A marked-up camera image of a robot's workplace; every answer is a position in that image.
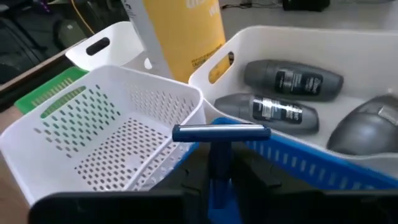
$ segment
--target white storage bin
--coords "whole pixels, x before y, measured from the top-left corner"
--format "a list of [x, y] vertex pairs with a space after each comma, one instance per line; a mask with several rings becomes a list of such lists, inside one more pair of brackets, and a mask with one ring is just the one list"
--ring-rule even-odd
[[110, 25], [72, 47], [65, 55], [87, 71], [116, 65], [146, 72], [151, 66], [137, 32], [128, 21]]
[[[210, 70], [229, 52], [234, 53], [233, 64], [216, 83], [211, 84], [208, 81]], [[203, 92], [206, 118], [210, 122], [220, 116], [234, 118], [215, 109], [212, 104], [217, 98], [252, 92], [243, 82], [243, 72], [248, 62], [288, 60], [340, 74], [345, 82], [334, 101], [301, 101], [318, 111], [319, 133], [309, 136], [289, 136], [278, 131], [273, 133], [398, 178], [398, 154], [347, 156], [325, 149], [336, 125], [351, 110], [375, 96], [398, 91], [397, 58], [398, 34], [393, 32], [255, 26], [238, 32], [222, 46], [191, 76], [189, 84]]]
[[55, 192], [140, 190], [190, 144], [174, 124], [204, 124], [201, 92], [126, 68], [88, 73], [8, 127], [0, 149], [30, 205]]

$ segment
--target roll-on deodorant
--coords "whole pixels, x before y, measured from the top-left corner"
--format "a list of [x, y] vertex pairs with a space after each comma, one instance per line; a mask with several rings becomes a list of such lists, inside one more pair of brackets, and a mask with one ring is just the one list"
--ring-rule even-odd
[[319, 130], [317, 111], [293, 101], [237, 93], [218, 98], [214, 106], [228, 115], [289, 134], [313, 134]]
[[330, 101], [339, 94], [344, 78], [301, 63], [258, 60], [246, 65], [244, 82], [267, 95], [290, 100]]

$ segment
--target green plastic basket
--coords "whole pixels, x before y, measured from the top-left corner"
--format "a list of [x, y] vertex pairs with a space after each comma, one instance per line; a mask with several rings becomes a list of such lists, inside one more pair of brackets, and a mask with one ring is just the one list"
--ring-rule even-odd
[[14, 105], [21, 113], [27, 114], [87, 73], [87, 71], [78, 67], [70, 67], [37, 89], [26, 94], [21, 99], [17, 100]]

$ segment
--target black label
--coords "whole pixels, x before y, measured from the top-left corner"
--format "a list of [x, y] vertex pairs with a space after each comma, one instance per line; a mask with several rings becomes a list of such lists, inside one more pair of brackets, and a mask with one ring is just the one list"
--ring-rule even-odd
[[321, 92], [323, 77], [315, 73], [299, 73], [282, 69], [276, 73], [275, 91], [295, 95], [317, 96]]
[[258, 121], [281, 120], [292, 124], [301, 124], [302, 109], [294, 103], [286, 103], [261, 96], [253, 100], [253, 118]]

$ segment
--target gray bottle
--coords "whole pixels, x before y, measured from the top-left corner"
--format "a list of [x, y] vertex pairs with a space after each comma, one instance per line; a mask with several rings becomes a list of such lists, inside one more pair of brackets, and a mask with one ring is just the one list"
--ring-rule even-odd
[[317, 111], [291, 101], [237, 93], [218, 98], [214, 106], [231, 116], [289, 134], [313, 134], [319, 130]]
[[330, 101], [339, 94], [344, 78], [301, 63], [258, 60], [246, 65], [244, 82], [267, 95], [291, 100]]
[[398, 99], [378, 96], [355, 108], [340, 121], [327, 147], [361, 156], [398, 152]]

